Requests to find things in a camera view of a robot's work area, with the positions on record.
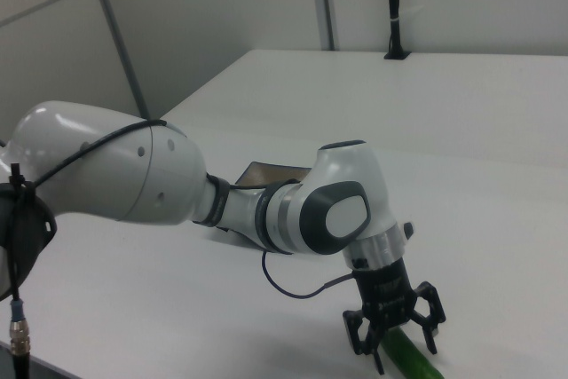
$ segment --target small hole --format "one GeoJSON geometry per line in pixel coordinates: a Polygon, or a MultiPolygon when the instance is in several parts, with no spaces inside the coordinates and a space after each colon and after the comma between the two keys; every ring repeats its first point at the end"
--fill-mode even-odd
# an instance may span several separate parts
{"type": "Polygon", "coordinates": [[[161,207],[165,198],[166,198],[166,196],[163,193],[159,193],[158,197],[156,197],[156,203],[154,204],[155,207],[156,208],[161,207]]]}

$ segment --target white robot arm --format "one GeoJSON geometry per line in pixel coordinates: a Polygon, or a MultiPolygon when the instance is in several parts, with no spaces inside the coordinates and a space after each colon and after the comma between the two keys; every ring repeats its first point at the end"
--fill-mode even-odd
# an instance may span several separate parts
{"type": "MultiPolygon", "coordinates": [[[[147,224],[189,219],[244,234],[268,251],[328,255],[342,250],[364,306],[413,291],[402,264],[412,230],[398,227],[375,153],[363,141],[323,146],[302,182],[242,188],[209,175],[198,146],[175,126],[161,122],[114,138],[49,179],[42,178],[68,156],[136,122],[138,118],[126,114],[65,102],[41,104],[20,121],[7,146],[0,148],[0,295],[10,292],[3,223],[10,209],[3,214],[2,202],[7,201],[2,191],[11,191],[11,184],[1,183],[8,182],[15,163],[27,181],[42,183],[35,192],[53,216],[82,212],[147,224]],[[384,271],[390,273],[373,275],[384,271]],[[383,288],[367,289],[370,277],[383,288]]],[[[47,228],[45,244],[54,231],[47,228]]],[[[43,246],[29,251],[33,259],[17,265],[19,284],[43,246]]],[[[408,321],[413,309],[414,304],[404,304],[398,324],[408,321]]],[[[355,314],[350,315],[345,317],[348,329],[355,314]]],[[[431,324],[436,326],[438,320],[431,324]]],[[[350,332],[350,338],[355,352],[376,354],[380,336],[368,343],[359,341],[356,333],[350,332]]],[[[380,361],[377,366],[382,370],[380,361]]]]}

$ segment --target black mount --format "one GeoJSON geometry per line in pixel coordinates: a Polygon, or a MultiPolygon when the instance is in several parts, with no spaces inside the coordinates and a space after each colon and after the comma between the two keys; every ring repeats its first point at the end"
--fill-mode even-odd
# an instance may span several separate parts
{"type": "MultiPolygon", "coordinates": [[[[56,232],[55,217],[14,163],[10,183],[0,183],[0,247],[12,254],[18,287],[56,232]]],[[[12,291],[10,288],[0,295],[0,301],[12,291]]]]}
{"type": "Polygon", "coordinates": [[[425,281],[413,290],[402,258],[376,271],[353,271],[353,277],[359,287],[363,308],[344,312],[343,320],[351,348],[357,355],[373,354],[376,368],[383,375],[379,343],[390,328],[409,320],[422,326],[428,350],[432,354],[437,352],[434,335],[438,331],[438,324],[446,321],[446,315],[434,286],[425,281]],[[428,302],[430,314],[427,317],[414,309],[419,297],[428,302]],[[367,337],[361,341],[359,328],[364,318],[369,320],[369,328],[367,337]]]}
{"type": "Polygon", "coordinates": [[[400,0],[389,0],[390,10],[390,41],[389,51],[384,56],[385,59],[405,59],[410,55],[410,51],[402,49],[400,44],[400,20],[398,18],[398,6],[400,0]]]}

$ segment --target cable connector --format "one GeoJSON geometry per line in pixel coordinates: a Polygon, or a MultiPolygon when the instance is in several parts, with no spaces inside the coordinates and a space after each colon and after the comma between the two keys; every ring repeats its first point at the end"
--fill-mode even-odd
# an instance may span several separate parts
{"type": "Polygon", "coordinates": [[[12,321],[10,322],[10,338],[12,344],[12,355],[21,357],[28,355],[31,346],[29,343],[29,325],[24,316],[23,301],[11,301],[12,321]]]}

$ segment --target black cable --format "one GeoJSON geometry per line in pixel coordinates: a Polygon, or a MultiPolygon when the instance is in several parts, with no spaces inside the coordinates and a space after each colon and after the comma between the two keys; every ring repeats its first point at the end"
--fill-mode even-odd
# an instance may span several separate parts
{"type": "Polygon", "coordinates": [[[12,288],[12,298],[14,299],[14,301],[20,300],[20,291],[18,290],[18,282],[16,280],[16,263],[14,262],[13,250],[14,215],[19,203],[20,199],[16,201],[16,205],[12,209],[12,213],[8,218],[8,226],[6,229],[6,260],[8,262],[8,277],[10,278],[10,287],[12,288]]]}
{"type": "Polygon", "coordinates": [[[264,190],[266,186],[237,186],[231,185],[232,190],[264,190]]]}
{"type": "Polygon", "coordinates": [[[267,250],[265,250],[263,252],[263,272],[264,272],[264,276],[266,277],[266,279],[270,282],[270,284],[272,284],[272,286],[278,290],[280,293],[289,296],[289,297],[293,297],[295,299],[309,299],[311,297],[317,296],[319,295],[321,292],[323,292],[326,288],[331,288],[332,286],[335,286],[336,284],[339,283],[343,283],[344,281],[350,280],[353,278],[353,273],[350,272],[349,274],[345,274],[342,275],[341,277],[336,278],[335,280],[331,280],[328,281],[326,284],[324,284],[322,287],[320,287],[319,289],[317,289],[315,292],[311,292],[308,295],[296,295],[294,293],[290,293],[287,290],[284,290],[283,288],[281,288],[278,284],[276,284],[276,282],[272,279],[272,277],[270,276],[270,274],[268,273],[268,269],[266,268],[266,253],[268,253],[267,250]]]}
{"type": "Polygon", "coordinates": [[[115,130],[114,132],[111,132],[108,135],[104,136],[103,138],[101,138],[101,139],[93,142],[92,144],[88,145],[87,147],[82,148],[81,150],[77,151],[75,154],[70,155],[63,162],[61,162],[60,164],[55,166],[52,170],[46,172],[40,178],[38,178],[34,182],[34,186],[35,187],[40,186],[45,181],[47,181],[49,178],[53,177],[53,175],[55,175],[56,173],[65,169],[71,163],[79,160],[84,155],[90,153],[93,150],[96,150],[100,146],[103,146],[104,144],[112,141],[113,139],[119,138],[122,135],[126,135],[127,133],[130,133],[134,130],[149,128],[150,126],[166,126],[166,125],[167,125],[167,122],[165,122],[164,120],[146,120],[146,121],[143,121],[143,122],[130,124],[130,125],[125,126],[125,127],[121,128],[119,130],[115,130]]]}

